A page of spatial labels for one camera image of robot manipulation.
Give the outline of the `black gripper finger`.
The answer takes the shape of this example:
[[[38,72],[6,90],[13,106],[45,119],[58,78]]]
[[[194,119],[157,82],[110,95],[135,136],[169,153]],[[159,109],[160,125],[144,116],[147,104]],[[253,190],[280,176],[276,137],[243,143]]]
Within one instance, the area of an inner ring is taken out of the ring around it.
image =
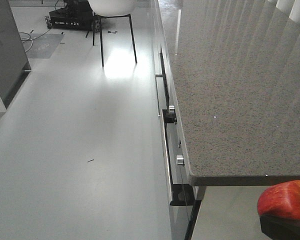
[[[272,240],[300,240],[300,220],[261,215],[259,221],[262,233]]]

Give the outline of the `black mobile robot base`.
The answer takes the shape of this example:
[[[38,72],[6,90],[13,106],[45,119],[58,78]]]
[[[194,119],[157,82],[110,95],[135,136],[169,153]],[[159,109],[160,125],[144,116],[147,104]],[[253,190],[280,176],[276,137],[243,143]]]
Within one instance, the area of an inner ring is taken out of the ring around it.
[[[48,29],[69,29],[99,32],[100,21],[94,18],[94,12],[87,0],[63,0],[63,7],[57,8],[56,1],[54,10],[45,16]]]

